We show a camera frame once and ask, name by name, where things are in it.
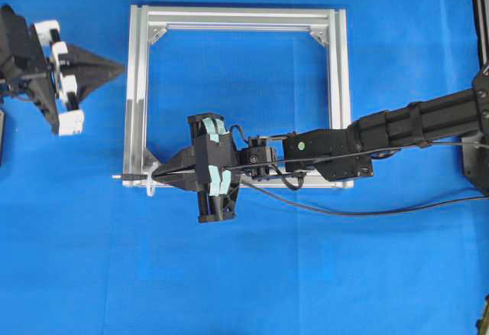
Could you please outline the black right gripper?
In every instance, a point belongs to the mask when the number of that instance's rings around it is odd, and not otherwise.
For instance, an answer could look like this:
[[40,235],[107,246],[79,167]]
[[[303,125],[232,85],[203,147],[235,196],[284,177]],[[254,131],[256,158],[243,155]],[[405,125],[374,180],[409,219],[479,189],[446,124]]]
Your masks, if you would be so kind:
[[[154,180],[181,190],[197,191],[200,223],[232,220],[241,177],[229,168],[238,165],[237,149],[224,118],[214,113],[187,118],[192,147],[178,151],[153,172]],[[176,173],[192,170],[189,173]]]

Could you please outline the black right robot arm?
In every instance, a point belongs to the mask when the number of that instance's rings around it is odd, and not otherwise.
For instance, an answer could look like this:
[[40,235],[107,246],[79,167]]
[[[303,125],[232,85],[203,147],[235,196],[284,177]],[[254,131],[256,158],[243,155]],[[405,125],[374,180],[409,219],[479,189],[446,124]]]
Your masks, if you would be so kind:
[[454,136],[462,138],[465,176],[482,194],[488,192],[487,68],[461,92],[367,115],[346,128],[279,135],[282,155],[268,137],[246,138],[245,147],[237,148],[234,129],[226,128],[220,115],[192,115],[188,123],[190,146],[153,166],[147,181],[195,192],[202,223],[234,218],[246,177],[278,179],[291,190],[299,190],[310,171],[326,181],[370,177],[375,160]]

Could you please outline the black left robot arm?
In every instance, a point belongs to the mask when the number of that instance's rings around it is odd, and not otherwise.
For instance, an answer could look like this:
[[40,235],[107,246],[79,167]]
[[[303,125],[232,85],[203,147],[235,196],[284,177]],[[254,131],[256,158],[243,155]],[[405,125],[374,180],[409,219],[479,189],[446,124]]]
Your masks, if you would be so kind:
[[59,136],[79,134],[80,103],[121,75],[125,67],[60,39],[56,20],[28,25],[1,7],[1,97],[33,103]]

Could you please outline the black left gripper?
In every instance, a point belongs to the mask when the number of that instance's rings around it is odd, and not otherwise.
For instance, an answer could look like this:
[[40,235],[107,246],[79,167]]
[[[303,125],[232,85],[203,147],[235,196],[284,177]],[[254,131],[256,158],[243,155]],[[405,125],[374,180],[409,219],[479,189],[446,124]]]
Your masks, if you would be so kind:
[[82,132],[79,104],[94,90],[125,71],[123,64],[60,39],[56,20],[27,28],[28,96],[59,136]]

